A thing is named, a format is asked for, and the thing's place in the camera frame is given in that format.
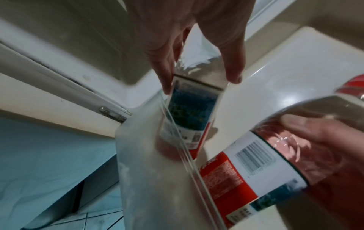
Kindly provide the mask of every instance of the hand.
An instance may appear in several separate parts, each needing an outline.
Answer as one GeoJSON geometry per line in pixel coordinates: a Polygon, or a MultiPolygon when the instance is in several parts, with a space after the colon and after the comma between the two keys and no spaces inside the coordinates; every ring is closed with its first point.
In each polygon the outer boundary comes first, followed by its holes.
{"type": "Polygon", "coordinates": [[[281,124],[299,137],[339,150],[358,166],[364,167],[363,132],[334,119],[291,114],[283,115],[281,124]]]}
{"type": "Polygon", "coordinates": [[[165,94],[171,91],[174,61],[197,22],[203,35],[221,52],[226,78],[242,81],[245,27],[255,0],[125,0],[137,38],[157,73],[165,94]]]}

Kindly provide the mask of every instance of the tiled floor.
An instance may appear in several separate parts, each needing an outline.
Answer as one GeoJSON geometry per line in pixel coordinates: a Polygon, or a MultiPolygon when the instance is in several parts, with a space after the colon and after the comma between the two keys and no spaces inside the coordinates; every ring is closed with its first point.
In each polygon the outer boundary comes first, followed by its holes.
{"type": "Polygon", "coordinates": [[[44,230],[124,230],[122,211],[73,215],[55,222],[44,230]]]}

